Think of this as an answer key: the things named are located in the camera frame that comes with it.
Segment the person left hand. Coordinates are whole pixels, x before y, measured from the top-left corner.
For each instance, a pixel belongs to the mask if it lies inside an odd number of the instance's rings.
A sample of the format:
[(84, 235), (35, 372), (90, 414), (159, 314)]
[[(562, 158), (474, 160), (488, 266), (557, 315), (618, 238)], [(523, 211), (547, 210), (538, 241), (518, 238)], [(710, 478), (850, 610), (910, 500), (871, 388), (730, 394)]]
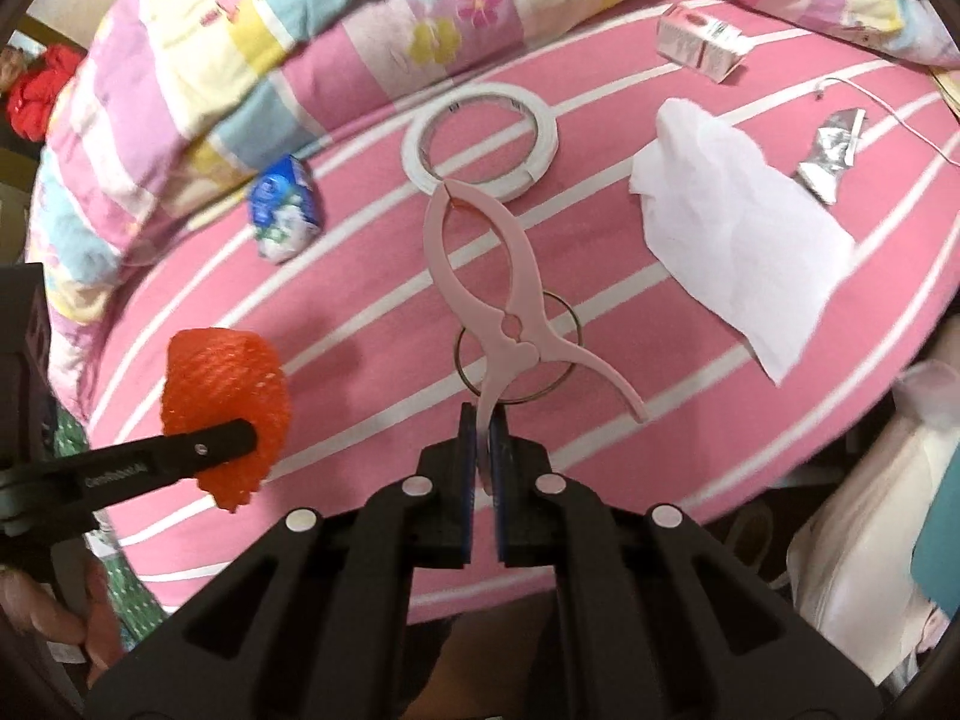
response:
[(57, 644), (83, 647), (91, 660), (88, 684), (93, 686), (124, 656), (121, 626), (110, 606), (103, 563), (85, 554), (88, 611), (76, 616), (20, 569), (2, 567), (2, 610), (21, 634), (39, 634)]

